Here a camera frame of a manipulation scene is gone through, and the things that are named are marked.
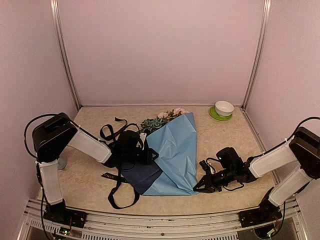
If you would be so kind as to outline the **blue wrapping paper sheet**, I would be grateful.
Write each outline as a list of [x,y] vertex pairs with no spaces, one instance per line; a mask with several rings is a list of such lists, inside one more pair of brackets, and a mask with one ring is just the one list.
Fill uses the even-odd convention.
[[146,138],[158,153],[151,164],[121,166],[121,174],[144,196],[192,196],[197,184],[197,129],[193,113],[183,114]]

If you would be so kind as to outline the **fake flower bunch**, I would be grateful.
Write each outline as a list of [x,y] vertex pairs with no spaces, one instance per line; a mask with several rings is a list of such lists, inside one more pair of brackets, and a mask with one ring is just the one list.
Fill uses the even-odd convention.
[[164,127],[167,123],[178,118],[181,115],[190,113],[188,110],[178,107],[171,111],[160,112],[155,118],[147,118],[141,124],[141,131],[147,135]]

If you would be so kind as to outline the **black printed ribbon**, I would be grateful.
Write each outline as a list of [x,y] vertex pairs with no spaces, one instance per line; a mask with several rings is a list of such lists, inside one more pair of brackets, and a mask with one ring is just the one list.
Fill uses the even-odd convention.
[[[135,123],[128,123],[128,121],[126,119],[120,119],[120,118],[115,118],[114,119],[116,122],[122,122],[124,121],[125,124],[117,131],[114,131],[114,128],[112,127],[111,124],[105,124],[99,131],[99,135],[100,137],[102,138],[102,134],[104,134],[106,137],[109,136],[109,135],[112,135],[112,134],[115,134],[115,139],[118,138],[119,134],[121,132],[124,132],[124,131],[127,131],[128,130],[128,127],[130,126],[135,126],[137,127],[138,125],[135,124]],[[122,209],[126,209],[126,208],[129,208],[129,207],[132,207],[133,205],[135,205],[138,200],[140,199],[140,194],[134,190],[133,193],[134,193],[134,199],[133,199],[133,202],[130,204],[130,205],[127,205],[127,206],[118,206],[116,201],[115,201],[115,198],[114,198],[114,195],[115,193],[118,191],[118,189],[120,188],[123,180],[125,179],[123,176],[122,176],[122,173],[124,170],[121,170],[121,169],[117,169],[117,175],[115,176],[115,180],[116,180],[116,186],[110,191],[109,195],[108,195],[108,201],[110,203],[110,205],[116,209],[116,210],[122,210]]]

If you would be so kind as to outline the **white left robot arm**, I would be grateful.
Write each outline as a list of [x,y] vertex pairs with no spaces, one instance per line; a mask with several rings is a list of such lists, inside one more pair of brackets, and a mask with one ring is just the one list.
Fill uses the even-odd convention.
[[58,175],[58,161],[66,147],[76,149],[108,167],[123,170],[123,164],[136,166],[151,165],[159,154],[149,147],[146,134],[130,130],[131,124],[124,125],[115,131],[106,124],[109,134],[101,129],[97,138],[77,125],[67,114],[49,113],[49,118],[32,131],[32,140],[36,152],[44,196],[51,205],[50,214],[63,223],[70,218],[70,211],[61,203],[64,202]]

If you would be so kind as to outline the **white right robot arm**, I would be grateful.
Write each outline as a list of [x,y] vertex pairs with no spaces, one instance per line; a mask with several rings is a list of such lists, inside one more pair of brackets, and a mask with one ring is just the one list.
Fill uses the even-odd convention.
[[193,187],[195,192],[220,192],[222,187],[236,181],[251,183],[278,168],[297,162],[299,165],[266,195],[266,203],[256,210],[256,218],[266,222],[288,198],[299,192],[311,181],[320,177],[320,138],[305,127],[299,127],[292,137],[259,156],[243,161],[236,150],[225,147],[217,154],[222,170],[212,174],[206,161],[200,165],[206,174]]

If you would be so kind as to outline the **green plastic saucer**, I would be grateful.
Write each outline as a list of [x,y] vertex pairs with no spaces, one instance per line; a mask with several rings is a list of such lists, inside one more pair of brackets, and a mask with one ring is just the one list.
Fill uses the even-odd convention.
[[221,115],[219,115],[219,114],[216,112],[215,106],[212,106],[212,107],[209,109],[209,115],[210,115],[212,118],[214,118],[214,119],[216,119],[216,120],[218,120],[218,121],[223,121],[223,122],[228,121],[228,120],[230,120],[230,119],[232,118],[232,114],[229,115],[229,116],[221,116]]

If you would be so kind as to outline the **white ceramic bowl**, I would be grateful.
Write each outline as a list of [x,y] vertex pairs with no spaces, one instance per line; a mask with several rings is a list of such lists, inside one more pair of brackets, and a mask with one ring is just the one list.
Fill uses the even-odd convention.
[[220,100],[215,103],[215,111],[222,117],[229,117],[234,112],[234,106],[227,101]]

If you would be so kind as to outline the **white blue paper cup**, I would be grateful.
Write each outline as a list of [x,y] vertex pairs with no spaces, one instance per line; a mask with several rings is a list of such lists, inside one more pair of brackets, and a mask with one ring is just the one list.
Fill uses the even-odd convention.
[[64,170],[65,167],[66,167],[66,165],[67,165],[67,160],[64,159],[64,158],[62,158],[62,157],[60,157],[60,158],[58,159],[58,170],[59,170],[59,171]]

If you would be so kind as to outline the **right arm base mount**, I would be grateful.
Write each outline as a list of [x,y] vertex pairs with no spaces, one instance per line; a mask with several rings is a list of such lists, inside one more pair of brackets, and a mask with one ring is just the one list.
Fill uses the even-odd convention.
[[257,208],[238,213],[242,228],[275,221],[283,217],[280,207],[273,205],[265,195]]

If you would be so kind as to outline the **aluminium table frame rail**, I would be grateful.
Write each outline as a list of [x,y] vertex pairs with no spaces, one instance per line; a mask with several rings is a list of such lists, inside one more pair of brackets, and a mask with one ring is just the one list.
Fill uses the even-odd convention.
[[[239,212],[254,209],[252,207],[217,213],[155,216],[69,208],[87,213],[84,227],[72,226],[71,233],[64,236],[59,230],[68,226],[44,220],[48,234],[56,232],[66,240],[236,240],[240,231],[254,233],[254,230],[271,223],[242,227]],[[32,228],[42,230],[40,211],[41,201],[29,199],[19,223],[17,240],[27,240]],[[293,227],[292,238],[285,239],[311,239],[295,198],[287,200],[284,217]]]

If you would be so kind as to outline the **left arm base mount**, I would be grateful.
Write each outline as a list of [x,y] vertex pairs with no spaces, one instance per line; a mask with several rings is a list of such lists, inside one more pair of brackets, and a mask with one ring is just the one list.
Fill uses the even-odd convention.
[[69,227],[83,228],[87,213],[80,210],[66,208],[65,200],[57,204],[47,203],[43,218],[54,223],[68,225]]

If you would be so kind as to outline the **left corner metal post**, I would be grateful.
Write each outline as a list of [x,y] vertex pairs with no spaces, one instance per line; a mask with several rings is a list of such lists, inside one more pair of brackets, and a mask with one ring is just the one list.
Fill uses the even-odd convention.
[[66,50],[66,45],[64,41],[64,34],[63,34],[63,28],[60,18],[60,11],[59,11],[59,3],[57,0],[51,0],[50,1],[50,8],[51,8],[51,14],[53,18],[53,23],[55,27],[55,33],[57,36],[57,42],[58,42],[58,48],[62,59],[63,68],[65,71],[67,84],[71,93],[71,97],[73,100],[73,103],[75,105],[75,108],[77,111],[79,111],[82,107],[81,101],[76,89],[76,85],[73,79],[70,62],[68,59],[68,54]]

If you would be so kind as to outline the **corner metal post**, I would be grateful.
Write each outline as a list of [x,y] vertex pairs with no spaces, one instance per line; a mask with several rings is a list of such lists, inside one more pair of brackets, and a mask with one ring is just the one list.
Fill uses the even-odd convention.
[[76,89],[76,85],[73,79],[70,62],[68,59],[68,54],[66,50],[66,45],[64,41],[64,34],[63,34],[63,28],[60,18],[60,11],[59,11],[59,3],[57,0],[51,0],[50,1],[50,8],[51,8],[51,14],[53,18],[53,23],[55,27],[55,33],[57,36],[57,42],[58,42],[58,48],[62,59],[63,68],[65,71],[67,84],[71,93],[71,97],[73,100],[73,103],[75,105],[75,108],[77,111],[79,111],[82,107],[81,101]]
[[270,11],[271,11],[271,0],[265,0],[263,5],[263,12],[262,12],[262,19],[261,19],[261,25],[258,35],[258,41],[257,41],[257,47],[254,55],[253,65],[250,72],[249,82],[248,86],[245,92],[245,96],[241,105],[242,110],[245,112],[249,106],[250,99],[254,90],[255,82],[257,79],[257,74],[259,70],[259,65],[261,62],[261,58],[263,55],[263,48],[265,43],[265,38],[267,34],[268,29],[268,22],[270,18]]

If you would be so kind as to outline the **right corner metal post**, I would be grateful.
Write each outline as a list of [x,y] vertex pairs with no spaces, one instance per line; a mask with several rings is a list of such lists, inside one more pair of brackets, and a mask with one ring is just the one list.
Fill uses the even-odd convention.
[[265,43],[265,38],[267,34],[268,29],[268,22],[270,18],[270,11],[271,11],[271,0],[265,0],[263,5],[263,12],[262,12],[262,19],[261,19],[261,25],[258,35],[258,41],[257,41],[257,47],[254,55],[253,65],[250,72],[249,82],[248,86],[245,92],[245,96],[241,105],[242,110],[245,112],[249,106],[250,99],[254,90],[255,82],[257,79],[257,74],[259,70],[259,65],[261,62],[261,58],[263,55],[263,48]]

